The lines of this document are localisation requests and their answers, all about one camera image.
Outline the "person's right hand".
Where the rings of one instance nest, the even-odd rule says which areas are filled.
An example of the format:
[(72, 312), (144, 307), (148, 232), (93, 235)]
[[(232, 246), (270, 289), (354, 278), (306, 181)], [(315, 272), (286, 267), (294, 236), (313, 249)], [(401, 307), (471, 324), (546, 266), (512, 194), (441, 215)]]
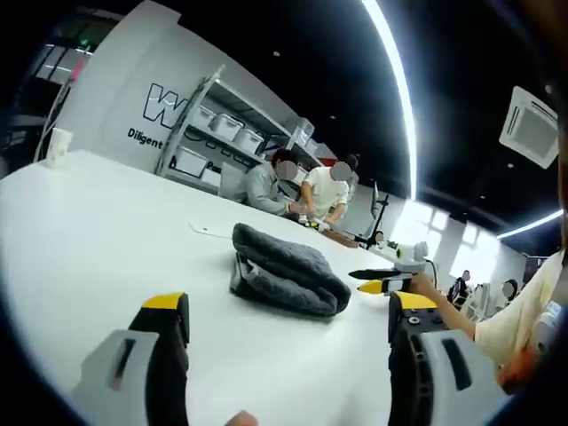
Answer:
[(436, 305), (440, 305), (444, 300), (444, 297), (434, 288), (434, 284), (424, 272), (417, 273), (412, 277), (408, 290), (410, 293), (428, 298)]

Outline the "person's left hand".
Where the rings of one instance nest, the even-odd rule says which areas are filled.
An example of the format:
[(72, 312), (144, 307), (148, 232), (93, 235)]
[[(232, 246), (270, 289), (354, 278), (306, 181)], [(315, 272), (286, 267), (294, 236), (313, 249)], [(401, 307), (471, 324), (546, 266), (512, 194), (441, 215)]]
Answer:
[(239, 413), (231, 417), (225, 426), (258, 426), (257, 418), (246, 410), (241, 410)]

